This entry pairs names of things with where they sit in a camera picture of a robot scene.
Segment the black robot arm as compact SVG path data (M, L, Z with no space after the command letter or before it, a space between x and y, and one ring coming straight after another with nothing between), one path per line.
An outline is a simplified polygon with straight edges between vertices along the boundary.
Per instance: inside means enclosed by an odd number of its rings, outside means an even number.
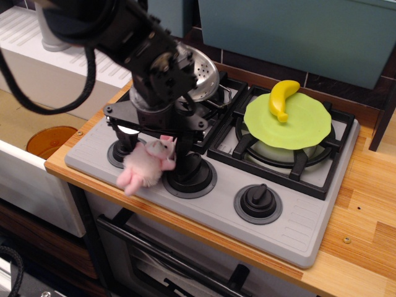
M137 1L45 1L51 32L87 53L98 50L129 70L129 100L104 108L109 124L128 152L146 134L201 140L207 121L200 117L191 92L197 87L192 48L175 41Z

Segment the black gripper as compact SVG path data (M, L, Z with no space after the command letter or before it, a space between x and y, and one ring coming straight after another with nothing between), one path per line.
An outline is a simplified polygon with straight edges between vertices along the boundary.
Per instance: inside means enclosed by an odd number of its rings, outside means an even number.
M187 179L186 156L193 142L201 141L209 127L207 120L198 114L194 101L176 100L169 105L151 108L136 88L131 87L127 100L108 104L103 112L110 123L117 126L115 152L119 155L127 155L134 150L139 132L178 137L174 171L179 182Z

